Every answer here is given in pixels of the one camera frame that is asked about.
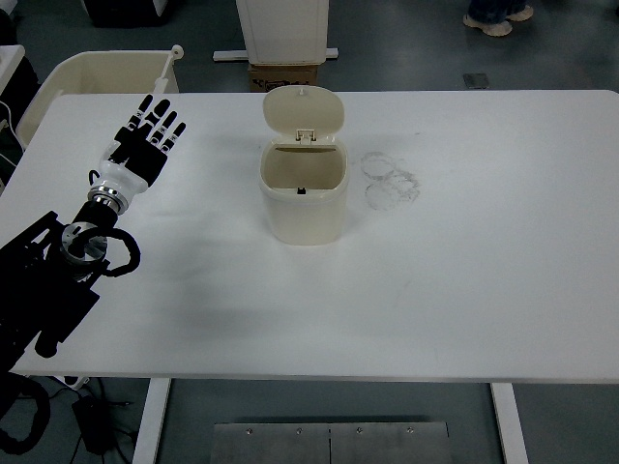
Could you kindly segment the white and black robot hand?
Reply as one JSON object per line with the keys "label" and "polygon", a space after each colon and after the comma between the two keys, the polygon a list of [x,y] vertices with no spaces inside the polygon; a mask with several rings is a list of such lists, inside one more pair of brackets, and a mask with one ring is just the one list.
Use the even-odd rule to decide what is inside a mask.
{"label": "white and black robot hand", "polygon": [[169,99],[146,95],[105,149],[97,180],[139,193],[152,186],[187,126],[177,116]]}

